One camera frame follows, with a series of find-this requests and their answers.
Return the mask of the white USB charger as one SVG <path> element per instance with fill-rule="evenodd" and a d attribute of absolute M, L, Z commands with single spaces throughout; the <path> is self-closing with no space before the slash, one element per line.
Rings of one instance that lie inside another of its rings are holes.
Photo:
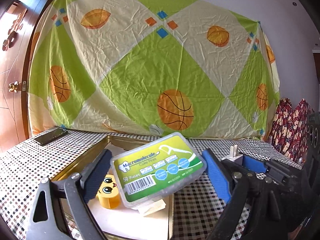
<path fill-rule="evenodd" d="M 242 166 L 244 155 L 240 153 L 238 145 L 230 147 L 229 155 L 223 157 L 223 160 L 230 160 L 240 166 Z"/>

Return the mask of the yellow cartoon face toy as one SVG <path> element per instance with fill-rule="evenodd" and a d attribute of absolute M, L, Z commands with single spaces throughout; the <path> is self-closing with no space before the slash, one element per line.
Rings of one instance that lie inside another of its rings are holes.
<path fill-rule="evenodd" d="M 102 207 L 115 209 L 120 205 L 120 193 L 114 175 L 107 174 L 97 191 L 97 198 Z"/>

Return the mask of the green dental floss box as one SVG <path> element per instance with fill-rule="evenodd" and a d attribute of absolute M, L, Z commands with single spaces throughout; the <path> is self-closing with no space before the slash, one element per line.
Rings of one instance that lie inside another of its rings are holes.
<path fill-rule="evenodd" d="M 174 132 L 112 157 L 111 168 L 124 206 L 137 209 L 193 183 L 207 163 L 181 133 Z"/>

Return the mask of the red floral cloth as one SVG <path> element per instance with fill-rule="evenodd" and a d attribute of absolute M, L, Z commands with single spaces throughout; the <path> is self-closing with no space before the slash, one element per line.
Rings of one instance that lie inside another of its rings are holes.
<path fill-rule="evenodd" d="M 270 131 L 271 144 L 276 151 L 294 162 L 307 152 L 307 118 L 314 110 L 302 99 L 293 108 L 290 99 L 282 98 L 277 105 Z"/>

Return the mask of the gold metal tin box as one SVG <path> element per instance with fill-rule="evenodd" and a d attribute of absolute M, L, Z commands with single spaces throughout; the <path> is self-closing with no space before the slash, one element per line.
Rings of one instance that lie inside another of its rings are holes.
<path fill-rule="evenodd" d="M 148 142 L 149 139 L 108 135 L 63 168 L 53 180 L 63 180 L 75 172 L 81 172 L 103 148 L 117 155 Z M 88 207 L 108 239 L 172 239 L 174 196 L 165 197 L 162 203 L 165 204 L 163 209 L 147 216 L 143 216 L 137 210 L 126 208 L 121 202 L 119 187 L 112 170 L 109 170 L 95 198 L 88 202 Z"/>

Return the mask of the black smartphone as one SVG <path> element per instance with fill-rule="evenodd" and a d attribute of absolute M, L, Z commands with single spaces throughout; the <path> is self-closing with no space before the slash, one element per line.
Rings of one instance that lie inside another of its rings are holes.
<path fill-rule="evenodd" d="M 57 139 L 59 137 L 66 135 L 67 133 L 68 133 L 68 131 L 63 128 L 55 128 L 50 132 L 47 132 L 43 135 L 35 137 L 34 140 L 36 141 L 37 144 L 43 146 L 43 145 L 46 145 L 46 144 L 54 141 L 55 139 Z"/>

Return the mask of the brass door knob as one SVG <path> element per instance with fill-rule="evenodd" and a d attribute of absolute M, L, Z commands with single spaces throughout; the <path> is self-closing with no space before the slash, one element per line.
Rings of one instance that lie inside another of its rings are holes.
<path fill-rule="evenodd" d="M 15 81 L 15 82 L 9 83 L 8 85 L 8 91 L 12 93 L 25 92 L 26 88 L 27 88 L 26 81 L 22 81 L 21 83 L 19 83 L 18 81 Z"/>

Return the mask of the basketball print bedsheet backdrop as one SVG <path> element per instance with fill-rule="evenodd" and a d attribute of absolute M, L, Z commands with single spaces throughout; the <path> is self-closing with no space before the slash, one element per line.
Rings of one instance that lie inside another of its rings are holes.
<path fill-rule="evenodd" d="M 53 0 L 32 50 L 33 134 L 264 140 L 279 102 L 260 23 L 202 0 Z"/>

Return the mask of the wooden door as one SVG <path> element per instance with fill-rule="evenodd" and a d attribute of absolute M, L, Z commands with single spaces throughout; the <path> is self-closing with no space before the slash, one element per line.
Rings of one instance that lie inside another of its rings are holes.
<path fill-rule="evenodd" d="M 1 0 L 1 152 L 29 138 L 27 88 L 8 91 L 9 83 L 27 82 L 38 34 L 36 26 L 52 0 Z"/>

